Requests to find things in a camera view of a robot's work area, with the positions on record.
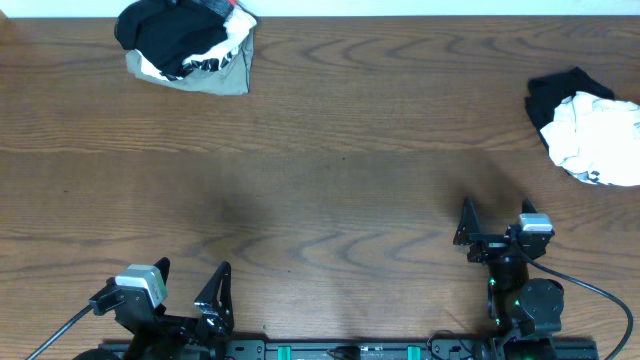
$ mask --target clothing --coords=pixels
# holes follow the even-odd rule
[[[551,160],[580,181],[640,185],[640,106],[578,91],[540,134]]]
[[[256,24],[256,20],[251,15],[244,12],[239,5],[236,6],[224,23],[227,40],[213,46],[204,54],[189,56],[184,59],[182,65],[207,71],[216,71],[223,68],[238,54],[240,44]]]
[[[553,121],[555,108],[568,96],[575,96],[577,91],[604,99],[614,98],[613,91],[591,79],[580,68],[529,80],[528,88],[531,96],[525,98],[525,108],[539,135],[540,129]],[[549,146],[542,135],[540,139],[548,149]]]
[[[185,58],[227,39],[223,24],[232,11],[229,0],[140,0],[118,16],[115,36],[163,74],[184,76]]]
[[[239,48],[238,55],[223,69],[215,72],[194,69],[182,80],[166,81],[144,74],[144,57],[137,51],[127,54],[127,69],[138,79],[184,91],[199,91],[215,95],[242,95],[249,92],[249,74],[253,58],[253,30]]]

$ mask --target white background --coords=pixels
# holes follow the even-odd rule
[[[115,17],[133,0],[0,0],[9,17]],[[244,0],[257,16],[640,15],[640,0]]]

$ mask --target black cable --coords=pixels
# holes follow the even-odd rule
[[[460,337],[458,336],[458,334],[454,333],[451,330],[447,330],[447,329],[442,329],[442,330],[436,330],[436,332],[434,332],[433,334],[431,334],[431,336],[429,336],[429,339],[427,340],[427,349],[431,352],[431,355],[435,356],[436,359],[442,360],[441,357],[439,357],[438,355],[433,353],[433,350],[431,350],[431,339],[433,339],[433,337],[435,335],[437,335],[438,333],[447,333],[447,334],[451,334],[453,335],[454,339],[458,340],[458,342],[460,343],[460,346],[462,346],[462,348],[468,352],[469,354],[471,354],[471,356],[463,358],[462,360],[466,360],[466,359],[470,359],[473,357],[473,351],[471,351],[471,349],[469,349],[467,347],[467,345],[465,345],[462,340],[460,340]]]
[[[622,310],[624,310],[624,313],[627,315],[627,330],[624,332],[624,335],[622,336],[622,339],[620,340],[620,342],[618,343],[618,345],[615,347],[615,349],[613,349],[613,351],[611,352],[611,354],[609,354],[605,360],[611,360],[613,358],[616,357],[616,355],[618,355],[618,353],[622,350],[622,348],[625,346],[625,344],[627,343],[627,341],[629,340],[629,337],[631,337],[631,332],[633,331],[633,314],[631,313],[631,310],[629,310],[629,307],[622,302],[622,300],[618,299],[617,297],[613,296],[612,294],[609,294],[608,292],[599,289],[591,284],[588,284],[584,281],[580,281],[576,278],[573,278],[569,275],[565,275],[563,273],[559,273],[555,270],[551,270],[547,267],[544,267],[540,264],[538,264],[537,262],[533,261],[529,255],[527,255],[524,250],[522,250],[522,245],[520,244],[520,242],[518,242],[518,246],[517,246],[518,250],[520,250],[520,254],[522,255],[522,258],[528,262],[529,264],[531,264],[533,267],[538,268],[546,273],[549,273],[553,276],[559,277],[560,279],[566,280],[568,282],[574,283],[576,285],[580,285],[583,288],[589,289],[593,292],[595,292],[596,294],[602,295],[605,298],[613,301],[614,303],[616,303],[618,306],[620,306],[622,308]]]
[[[74,317],[72,317],[71,320],[67,321],[66,324],[62,325],[62,327],[58,331],[56,331],[55,334],[51,335],[49,340],[45,341],[44,344],[40,345],[40,347],[37,348],[36,351],[34,351],[31,355],[29,355],[27,360],[33,360],[37,358],[40,354],[42,354],[43,351],[45,351],[51,344],[53,344],[54,341],[58,340],[58,338],[62,336],[62,334],[64,334],[67,330],[69,330],[69,328],[72,327],[73,324],[78,322],[78,320],[82,319],[83,316],[85,316],[89,311],[91,311],[91,309],[92,309],[91,305],[87,305],[84,309],[80,310],[80,312],[77,313]]]

